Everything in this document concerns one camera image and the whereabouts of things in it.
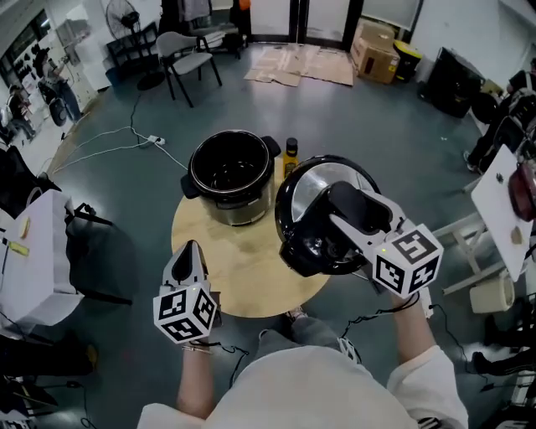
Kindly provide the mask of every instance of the silver pot rim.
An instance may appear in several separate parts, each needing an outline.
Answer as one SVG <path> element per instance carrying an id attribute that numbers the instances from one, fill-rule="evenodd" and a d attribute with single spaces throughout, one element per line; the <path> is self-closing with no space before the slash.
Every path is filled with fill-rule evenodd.
<path id="1" fill-rule="evenodd" d="M 262 169 L 262 171 L 260 172 L 260 174 L 255 179 L 253 179 L 251 182 L 249 182 L 248 184 L 246 184 L 246 185 L 244 185 L 244 186 L 242 186 L 240 188 L 228 189 L 228 190 L 210 188 L 209 186 L 207 186 L 203 182 L 201 182 L 201 180 L 199 180 L 198 176 L 195 173 L 194 168 L 192 168 L 195 156 L 198 154 L 199 149 L 201 149 L 201 147 L 203 147 L 203 145 L 206 142 L 208 142 L 209 140 L 211 140 L 211 139 L 213 139 L 213 138 L 215 138 L 215 137 L 217 137 L 217 136 L 219 136 L 221 134 L 227 134 L 227 133 L 233 133 L 233 132 L 238 132 L 238 133 L 241 133 L 241 134 L 247 134 L 248 136 L 253 137 L 255 140 L 257 140 L 257 141 L 259 141 L 261 143 L 261 146 L 263 147 L 263 149 L 265 150 L 265 153 L 266 153 L 265 166 Z M 205 139 L 198 146 L 198 148 L 195 149 L 195 152 L 193 153 L 192 158 L 190 160 L 190 165 L 189 165 L 189 169 L 188 169 L 189 171 L 188 172 L 190 174 L 192 174 L 192 178 L 193 178 L 193 181 L 194 181 L 195 185 L 198 186 L 199 188 L 201 188 L 202 190 L 204 190 L 205 192 L 210 192 L 210 193 L 216 194 L 216 195 L 235 194 L 235 193 L 247 190 L 252 184 L 256 183 L 260 178 L 262 178 L 265 175 L 266 170 L 270 166 L 270 157 L 271 157 L 270 150 L 268 150 L 268 147 L 266 146 L 266 143 L 262 140 L 262 138 L 260 138 L 260 137 L 256 136 L 255 134 L 253 134 L 253 132 L 249 132 L 249 131 L 246 131 L 246 130 L 238 130 L 238 129 L 237 130 L 225 130 L 225 131 L 217 132 L 216 134 L 213 134 L 209 138 Z"/>

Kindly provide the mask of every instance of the white bucket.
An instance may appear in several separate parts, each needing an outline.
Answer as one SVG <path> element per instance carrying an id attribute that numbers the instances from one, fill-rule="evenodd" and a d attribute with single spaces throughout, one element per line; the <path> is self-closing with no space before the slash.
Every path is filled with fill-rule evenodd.
<path id="1" fill-rule="evenodd" d="M 475 286 L 469 295 L 474 313 L 505 312 L 515 300 L 513 282 L 506 273 Z"/>

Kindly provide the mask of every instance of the fan base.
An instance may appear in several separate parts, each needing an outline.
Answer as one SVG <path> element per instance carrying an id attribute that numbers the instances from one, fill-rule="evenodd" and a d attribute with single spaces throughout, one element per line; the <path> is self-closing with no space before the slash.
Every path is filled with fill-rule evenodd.
<path id="1" fill-rule="evenodd" d="M 151 90 L 152 88 L 159 86 L 164 82 L 165 76 L 161 71 L 156 73 L 149 73 L 143 76 L 137 83 L 138 90 Z"/>

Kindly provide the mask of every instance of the white table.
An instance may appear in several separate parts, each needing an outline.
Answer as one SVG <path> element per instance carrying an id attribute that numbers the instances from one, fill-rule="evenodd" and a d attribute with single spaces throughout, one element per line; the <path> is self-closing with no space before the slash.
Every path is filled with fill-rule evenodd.
<path id="1" fill-rule="evenodd" d="M 434 232 L 435 237 L 438 238 L 448 234 L 454 235 L 474 273 L 467 279 L 443 289 L 445 295 L 491 276 L 505 266 L 512 280 L 516 282 L 519 279 L 525 254 L 529 247 L 533 222 L 525 222 L 519 219 L 514 213 L 510 201 L 508 180 L 516 170 L 517 165 L 518 162 L 515 156 L 506 146 L 502 146 L 492 165 L 471 193 L 477 212 Z M 498 174 L 502 177 L 501 183 L 497 180 Z M 514 244 L 511 238 L 515 227 L 518 227 L 521 231 L 522 242 L 519 245 Z M 466 241 L 463 235 L 463 230 L 467 229 L 474 232 L 469 242 Z M 485 269 L 481 269 L 475 258 L 475 250 L 478 241 L 487 232 L 491 235 L 502 260 Z"/>
<path id="2" fill-rule="evenodd" d="M 70 198 L 51 189 L 6 230 L 4 236 L 8 240 L 29 248 L 28 256 L 8 250 L 0 280 L 0 311 L 17 324 L 54 325 L 71 314 L 84 297 L 69 281 L 66 208 L 72 209 Z M 30 227 L 21 239 L 20 224 L 25 218 L 29 218 Z M 4 250 L 0 251 L 0 264 L 3 254 Z M 3 327 L 9 326 L 10 322 L 1 315 L 0 319 Z"/>

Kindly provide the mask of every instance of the gray chair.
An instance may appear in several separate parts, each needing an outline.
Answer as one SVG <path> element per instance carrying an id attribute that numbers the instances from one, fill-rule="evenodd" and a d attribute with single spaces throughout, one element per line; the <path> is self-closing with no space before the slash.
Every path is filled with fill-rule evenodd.
<path id="1" fill-rule="evenodd" d="M 205 52 L 196 52 L 196 49 L 200 50 L 201 41 L 204 43 Z M 175 75 L 175 79 L 177 79 L 178 85 L 181 87 L 190 107 L 193 107 L 192 101 L 184 89 L 183 82 L 181 82 L 179 76 L 186 75 L 190 71 L 197 69 L 198 78 L 201 80 L 201 66 L 207 61 L 210 61 L 219 86 L 222 85 L 218 69 L 216 69 L 214 58 L 209 51 L 209 45 L 205 37 L 188 37 L 175 32 L 167 32 L 158 36 L 157 49 L 158 57 L 164 67 L 167 84 L 169 85 L 169 91 L 173 100 L 175 100 L 175 94 L 173 93 L 173 86 L 171 84 L 170 70 Z"/>

